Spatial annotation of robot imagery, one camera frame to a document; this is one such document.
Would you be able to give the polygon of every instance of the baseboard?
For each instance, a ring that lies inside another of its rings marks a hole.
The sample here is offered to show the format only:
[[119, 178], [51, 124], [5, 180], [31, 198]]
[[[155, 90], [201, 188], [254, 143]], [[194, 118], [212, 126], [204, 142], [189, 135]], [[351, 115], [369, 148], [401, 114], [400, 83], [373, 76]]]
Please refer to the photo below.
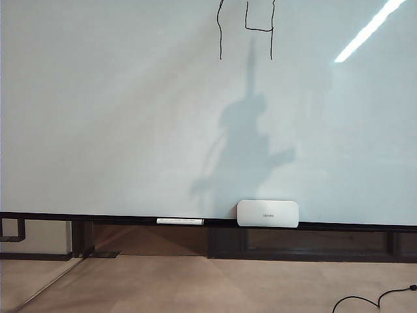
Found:
[[0, 260], [31, 260], [31, 261], [69, 261], [73, 258], [73, 253], [53, 254], [53, 253], [0, 253]]

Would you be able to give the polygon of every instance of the whiteboard marker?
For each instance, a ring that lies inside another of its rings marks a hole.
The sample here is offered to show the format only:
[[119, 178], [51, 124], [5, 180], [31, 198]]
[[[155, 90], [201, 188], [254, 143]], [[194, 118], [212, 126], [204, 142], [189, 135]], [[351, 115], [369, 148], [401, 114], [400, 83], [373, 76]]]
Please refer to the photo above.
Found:
[[157, 224], [203, 225], [202, 218], [157, 218]]

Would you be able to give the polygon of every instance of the black frame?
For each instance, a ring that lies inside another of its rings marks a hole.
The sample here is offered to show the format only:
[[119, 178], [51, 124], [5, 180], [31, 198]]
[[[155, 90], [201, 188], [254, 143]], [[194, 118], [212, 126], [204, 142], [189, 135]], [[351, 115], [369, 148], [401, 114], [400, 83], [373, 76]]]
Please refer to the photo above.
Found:
[[[95, 224], [109, 225], [147, 225], [157, 226], [157, 218], [154, 216], [115, 216], [115, 215], [71, 215], [71, 214], [52, 214], [52, 213], [16, 213], [0, 212], [0, 218], [24, 218], [27, 220], [64, 220], [64, 221], [83, 221]], [[208, 228], [239, 228], [239, 229], [282, 229], [288, 228], [266, 228], [266, 227], [242, 227], [237, 224], [235, 219], [222, 218], [203, 218], [202, 226], [181, 225], [185, 227], [208, 227]], [[377, 224], [342, 224], [342, 223], [322, 223], [322, 222], [300, 222], [297, 228], [292, 230], [321, 230], [321, 231], [395, 231], [417, 233], [417, 226], [406, 225], [377, 225]]]
[[18, 219], [18, 235], [17, 236], [3, 236], [3, 219], [0, 218], [0, 243], [19, 243], [26, 238], [25, 220]]

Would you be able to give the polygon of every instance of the glass panel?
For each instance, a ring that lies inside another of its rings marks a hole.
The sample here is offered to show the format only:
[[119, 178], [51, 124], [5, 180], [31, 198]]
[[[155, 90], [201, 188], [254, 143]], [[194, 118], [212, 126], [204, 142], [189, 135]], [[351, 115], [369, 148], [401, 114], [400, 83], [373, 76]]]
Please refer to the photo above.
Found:
[[386, 250], [384, 233], [340, 231], [249, 230], [248, 248], [284, 251], [367, 251]]
[[417, 254], [417, 233], [401, 234], [401, 250], [404, 254]]

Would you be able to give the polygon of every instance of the black marker drawing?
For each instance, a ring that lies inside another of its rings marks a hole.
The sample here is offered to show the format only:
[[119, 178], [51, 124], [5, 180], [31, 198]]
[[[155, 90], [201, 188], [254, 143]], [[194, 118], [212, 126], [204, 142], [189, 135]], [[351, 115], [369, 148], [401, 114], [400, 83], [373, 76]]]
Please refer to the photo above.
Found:
[[217, 11], [217, 25], [219, 25], [219, 30], [220, 30], [220, 59], [222, 59], [222, 26], [220, 25], [219, 22], [219, 15], [220, 15], [220, 11], [222, 9], [222, 5], [223, 5], [224, 0], [220, 0], [220, 4], [219, 4], [219, 10]]
[[[222, 40], [223, 40], [223, 33], [222, 33], [222, 26], [219, 22], [219, 15], [220, 11], [222, 10], [224, 0], [220, 0], [219, 9], [217, 11], [217, 25], [219, 25], [220, 30], [220, 59], [222, 59]], [[272, 46], [274, 41], [274, 14], [275, 14], [275, 0], [272, 1], [272, 15], [271, 15], [271, 28], [270, 29], [260, 29], [260, 28], [251, 28], [248, 27], [248, 11], [249, 11], [249, 1], [246, 2], [246, 14], [245, 14], [245, 29], [249, 31], [264, 31], [266, 33], [271, 33], [271, 41], [270, 41], [270, 57], [272, 60]]]

